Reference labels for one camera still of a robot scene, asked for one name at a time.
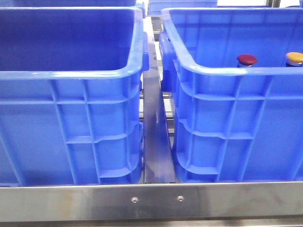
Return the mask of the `red mushroom push button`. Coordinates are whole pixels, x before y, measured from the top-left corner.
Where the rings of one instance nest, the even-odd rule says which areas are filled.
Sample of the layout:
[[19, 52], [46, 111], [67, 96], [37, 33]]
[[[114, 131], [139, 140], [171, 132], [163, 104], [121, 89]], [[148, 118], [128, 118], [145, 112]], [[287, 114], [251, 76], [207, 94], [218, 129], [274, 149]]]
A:
[[251, 54], [240, 54], [237, 57], [237, 60], [238, 60], [238, 64], [237, 64], [238, 68], [252, 67], [258, 61], [257, 58]]

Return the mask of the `yellow mushroom push button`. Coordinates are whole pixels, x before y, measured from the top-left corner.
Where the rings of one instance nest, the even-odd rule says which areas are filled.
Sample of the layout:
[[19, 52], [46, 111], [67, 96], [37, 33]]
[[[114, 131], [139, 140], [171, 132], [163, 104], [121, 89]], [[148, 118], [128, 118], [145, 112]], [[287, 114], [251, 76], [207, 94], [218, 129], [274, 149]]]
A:
[[287, 67], [302, 67], [303, 66], [303, 53], [288, 52], [286, 55]]

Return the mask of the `blue plastic bin right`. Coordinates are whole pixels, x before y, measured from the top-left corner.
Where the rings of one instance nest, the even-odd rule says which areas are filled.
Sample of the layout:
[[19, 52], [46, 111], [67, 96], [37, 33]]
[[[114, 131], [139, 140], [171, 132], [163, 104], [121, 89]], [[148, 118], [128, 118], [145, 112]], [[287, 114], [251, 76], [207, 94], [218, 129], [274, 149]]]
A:
[[[300, 181], [302, 8], [166, 8], [173, 55], [176, 177], [184, 183]], [[237, 57], [257, 58], [238, 68]]]

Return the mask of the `blue plastic bin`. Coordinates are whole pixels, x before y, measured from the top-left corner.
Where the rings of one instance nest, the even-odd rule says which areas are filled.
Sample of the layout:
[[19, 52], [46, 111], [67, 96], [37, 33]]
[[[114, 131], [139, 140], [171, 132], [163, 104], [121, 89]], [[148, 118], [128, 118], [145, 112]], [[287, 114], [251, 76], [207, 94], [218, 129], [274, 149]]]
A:
[[141, 10], [0, 9], [0, 184], [137, 183]]
[[[176, 177], [184, 183], [300, 181], [302, 8], [166, 8], [173, 55]], [[238, 68], [237, 57], [257, 58]]]

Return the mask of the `blue plastic bin left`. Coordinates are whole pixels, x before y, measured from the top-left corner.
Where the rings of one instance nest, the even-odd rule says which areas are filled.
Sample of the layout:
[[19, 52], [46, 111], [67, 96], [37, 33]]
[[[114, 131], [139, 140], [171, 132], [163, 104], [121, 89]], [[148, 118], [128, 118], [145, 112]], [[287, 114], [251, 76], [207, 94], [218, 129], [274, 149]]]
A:
[[0, 9], [0, 184], [137, 183], [141, 10]]

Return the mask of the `blue bin rear right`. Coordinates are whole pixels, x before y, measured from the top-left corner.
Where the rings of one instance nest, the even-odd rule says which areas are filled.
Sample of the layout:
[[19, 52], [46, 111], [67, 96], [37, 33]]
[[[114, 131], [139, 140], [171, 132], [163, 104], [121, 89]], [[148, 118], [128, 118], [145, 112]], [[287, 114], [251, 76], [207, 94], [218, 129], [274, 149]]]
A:
[[211, 8], [217, 7], [217, 0], [150, 0], [148, 15], [161, 15], [165, 8]]

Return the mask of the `blue bin rear left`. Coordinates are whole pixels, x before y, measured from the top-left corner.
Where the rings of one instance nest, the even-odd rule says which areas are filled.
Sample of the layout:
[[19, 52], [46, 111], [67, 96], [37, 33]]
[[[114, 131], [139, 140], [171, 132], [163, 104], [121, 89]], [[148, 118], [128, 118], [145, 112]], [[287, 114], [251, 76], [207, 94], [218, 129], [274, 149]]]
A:
[[142, 0], [1, 0], [1, 7], [137, 7], [145, 11]]

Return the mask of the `stainless steel front rail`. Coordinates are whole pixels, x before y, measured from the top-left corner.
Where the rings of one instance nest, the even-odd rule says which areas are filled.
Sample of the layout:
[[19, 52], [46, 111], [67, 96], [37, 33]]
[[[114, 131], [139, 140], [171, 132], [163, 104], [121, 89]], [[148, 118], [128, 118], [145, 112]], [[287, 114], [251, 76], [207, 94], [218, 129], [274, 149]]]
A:
[[302, 182], [2, 187], [2, 222], [301, 216]]

